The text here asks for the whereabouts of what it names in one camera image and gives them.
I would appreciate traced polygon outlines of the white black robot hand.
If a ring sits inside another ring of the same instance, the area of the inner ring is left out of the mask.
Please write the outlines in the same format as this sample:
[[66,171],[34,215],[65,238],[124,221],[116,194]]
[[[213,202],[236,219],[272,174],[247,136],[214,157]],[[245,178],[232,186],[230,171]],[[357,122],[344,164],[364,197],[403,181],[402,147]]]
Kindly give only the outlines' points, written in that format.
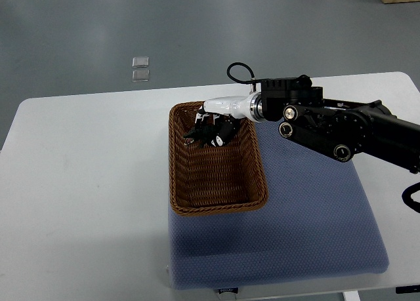
[[265,120],[259,92],[206,100],[196,113],[193,127],[211,126],[212,147],[223,147],[238,133],[243,119],[257,123]]

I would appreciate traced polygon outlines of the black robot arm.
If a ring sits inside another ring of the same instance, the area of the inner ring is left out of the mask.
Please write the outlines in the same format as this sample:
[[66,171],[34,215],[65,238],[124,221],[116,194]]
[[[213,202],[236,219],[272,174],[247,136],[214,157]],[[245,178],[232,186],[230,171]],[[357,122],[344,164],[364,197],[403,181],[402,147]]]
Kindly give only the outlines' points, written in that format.
[[252,112],[278,122],[283,138],[340,162],[366,153],[419,172],[419,125],[397,118],[382,101],[326,99],[306,75],[257,83],[261,94]]

